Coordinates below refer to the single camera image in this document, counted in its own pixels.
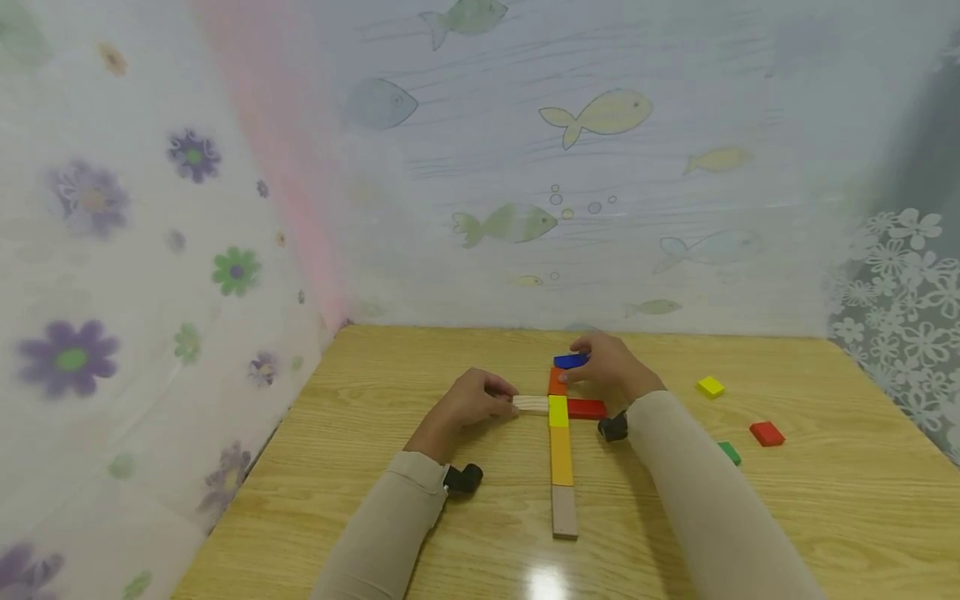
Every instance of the table surface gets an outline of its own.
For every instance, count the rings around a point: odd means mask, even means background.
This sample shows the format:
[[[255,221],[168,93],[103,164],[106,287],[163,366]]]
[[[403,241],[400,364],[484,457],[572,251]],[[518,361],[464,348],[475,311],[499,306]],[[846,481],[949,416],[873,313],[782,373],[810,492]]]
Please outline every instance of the table surface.
[[[354,325],[341,331],[174,594],[302,599],[364,494],[467,367],[545,393],[568,332]],[[825,340],[625,334],[741,470],[830,598],[960,589],[960,473]],[[707,400],[695,382],[727,392]],[[772,420],[786,436],[760,447]],[[570,424],[580,539],[553,540],[545,417],[469,435],[486,476],[447,502],[407,598],[692,598],[656,490],[626,443]]]

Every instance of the small yellow block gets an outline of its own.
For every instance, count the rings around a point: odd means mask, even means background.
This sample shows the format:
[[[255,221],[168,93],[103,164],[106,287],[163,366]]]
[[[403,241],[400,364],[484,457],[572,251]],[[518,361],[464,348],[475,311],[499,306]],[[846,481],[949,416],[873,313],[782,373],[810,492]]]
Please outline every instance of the small yellow block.
[[[548,396],[547,397],[551,427],[569,427],[570,416],[566,412],[566,396]]]
[[[724,393],[726,388],[713,377],[704,377],[697,382],[697,389],[708,398],[716,398]]]
[[[573,485],[573,450],[569,427],[550,427],[550,483]]]

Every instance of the small green block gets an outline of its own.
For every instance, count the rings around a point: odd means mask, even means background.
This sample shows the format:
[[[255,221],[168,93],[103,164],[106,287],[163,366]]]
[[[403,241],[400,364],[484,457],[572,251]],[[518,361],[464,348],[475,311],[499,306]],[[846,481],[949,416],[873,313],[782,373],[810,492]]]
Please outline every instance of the small green block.
[[[730,442],[721,442],[720,447],[724,452],[727,453],[727,456],[730,457],[730,460],[732,460],[733,463],[739,467],[740,463],[743,461],[740,459],[740,455],[736,453],[736,450],[733,449],[733,444]]]

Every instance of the blue block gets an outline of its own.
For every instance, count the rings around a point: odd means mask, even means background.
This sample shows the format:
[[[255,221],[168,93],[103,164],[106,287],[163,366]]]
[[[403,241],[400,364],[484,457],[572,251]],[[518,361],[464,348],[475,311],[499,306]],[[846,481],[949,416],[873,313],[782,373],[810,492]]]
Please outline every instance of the blue block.
[[[589,354],[564,354],[553,357],[553,366],[557,369],[576,369],[583,367],[589,359]]]

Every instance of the small red block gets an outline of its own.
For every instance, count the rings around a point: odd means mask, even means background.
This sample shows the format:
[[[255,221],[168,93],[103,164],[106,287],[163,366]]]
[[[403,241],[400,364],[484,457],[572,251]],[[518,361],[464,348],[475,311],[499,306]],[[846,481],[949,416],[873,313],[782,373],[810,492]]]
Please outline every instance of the small red block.
[[[563,369],[557,369],[556,367],[550,368],[550,384],[546,388],[549,396],[566,396],[566,384],[561,383],[558,378],[562,372],[564,372]]]
[[[754,434],[756,440],[764,447],[780,445],[785,440],[783,434],[768,420],[751,425],[750,433]]]
[[[606,419],[607,405],[603,403],[603,400],[568,398],[566,400],[566,412],[571,419]]]

